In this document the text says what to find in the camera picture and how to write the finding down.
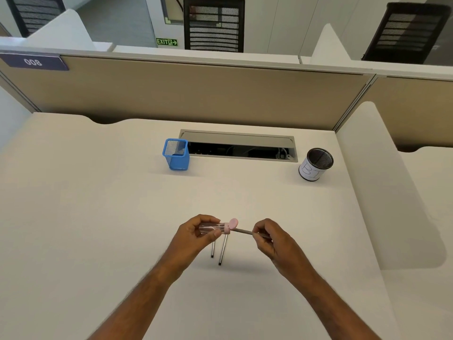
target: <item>forearm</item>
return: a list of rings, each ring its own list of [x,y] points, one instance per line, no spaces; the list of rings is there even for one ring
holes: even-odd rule
[[[170,285],[164,270],[153,268],[88,340],[141,340]]]
[[[338,296],[320,276],[308,285],[299,284],[302,293],[333,340],[376,340],[379,337]]]

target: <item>cable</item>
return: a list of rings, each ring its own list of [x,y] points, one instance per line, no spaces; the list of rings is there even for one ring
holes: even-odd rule
[[[184,13],[184,8],[183,8],[183,5],[179,2],[179,0],[176,0],[176,2],[178,3],[179,7],[181,8],[181,10],[183,11]]]

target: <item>office chair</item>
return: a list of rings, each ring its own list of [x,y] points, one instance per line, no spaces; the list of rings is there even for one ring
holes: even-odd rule
[[[390,2],[363,61],[423,64],[450,17],[439,4]]]
[[[244,52],[245,0],[184,0],[186,50]]]
[[[62,0],[6,0],[20,34],[26,38],[66,9]]]

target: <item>blue pen holder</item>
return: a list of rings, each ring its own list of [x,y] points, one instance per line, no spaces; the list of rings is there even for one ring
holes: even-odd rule
[[[162,155],[166,158],[171,170],[187,170],[189,168],[189,149],[187,140],[168,138],[165,141]]]

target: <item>exit sign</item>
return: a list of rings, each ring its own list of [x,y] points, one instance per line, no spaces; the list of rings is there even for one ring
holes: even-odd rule
[[[168,45],[170,47],[177,47],[178,41],[176,39],[156,38],[157,45]]]

